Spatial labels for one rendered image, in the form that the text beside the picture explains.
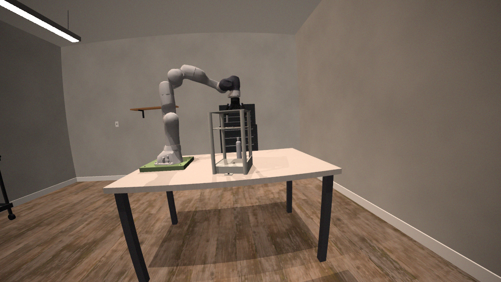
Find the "grey shelving unit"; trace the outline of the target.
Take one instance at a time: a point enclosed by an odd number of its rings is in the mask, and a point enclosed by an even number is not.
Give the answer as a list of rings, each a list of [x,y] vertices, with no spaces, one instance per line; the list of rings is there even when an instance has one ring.
[[[221,127],[224,127],[224,117],[223,113],[228,111],[240,111],[240,127],[230,127],[230,128],[215,128],[213,129],[212,114],[220,114]],[[253,165],[252,162],[252,131],[251,131],[251,115],[250,111],[245,109],[238,110],[222,110],[222,111],[208,111],[208,131],[209,131],[209,142],[211,147],[211,164],[213,174],[243,174],[247,175],[250,168]],[[245,126],[245,112],[247,112],[247,126]],[[245,128],[248,130],[248,146],[249,146],[249,159],[247,159],[246,154],[246,139],[245,139]],[[242,159],[227,159],[227,152],[225,146],[225,135],[224,130],[240,128],[241,132],[241,146],[242,146]],[[215,153],[214,153],[214,138],[213,130],[221,130],[222,134],[222,149],[223,149],[223,159],[215,163]]]

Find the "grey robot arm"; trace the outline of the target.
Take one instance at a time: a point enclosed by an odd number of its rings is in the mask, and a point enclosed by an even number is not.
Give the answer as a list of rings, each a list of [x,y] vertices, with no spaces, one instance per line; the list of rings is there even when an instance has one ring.
[[[179,138],[179,119],[174,99],[174,89],[182,85],[183,79],[205,84],[215,88],[220,93],[226,93],[230,90],[228,98],[240,97],[240,79],[237,76],[230,76],[217,82],[208,78],[204,71],[194,66],[183,65],[180,69],[171,69],[168,72],[168,80],[159,84],[165,146],[164,151],[158,155],[155,165],[173,165],[183,162]]]

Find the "grey bottle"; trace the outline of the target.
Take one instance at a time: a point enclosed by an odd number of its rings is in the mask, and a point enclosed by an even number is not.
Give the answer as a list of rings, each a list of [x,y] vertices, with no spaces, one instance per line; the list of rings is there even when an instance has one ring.
[[[236,154],[237,154],[237,159],[242,159],[241,142],[239,137],[237,137],[237,142],[236,142]]]

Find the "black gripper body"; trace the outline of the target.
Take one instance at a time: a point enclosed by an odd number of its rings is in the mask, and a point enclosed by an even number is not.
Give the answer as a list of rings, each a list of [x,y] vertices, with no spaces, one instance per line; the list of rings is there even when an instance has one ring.
[[[233,109],[237,108],[236,104],[239,107],[240,106],[240,98],[231,98],[231,104],[230,104],[231,107],[232,107],[233,104],[234,104]]]

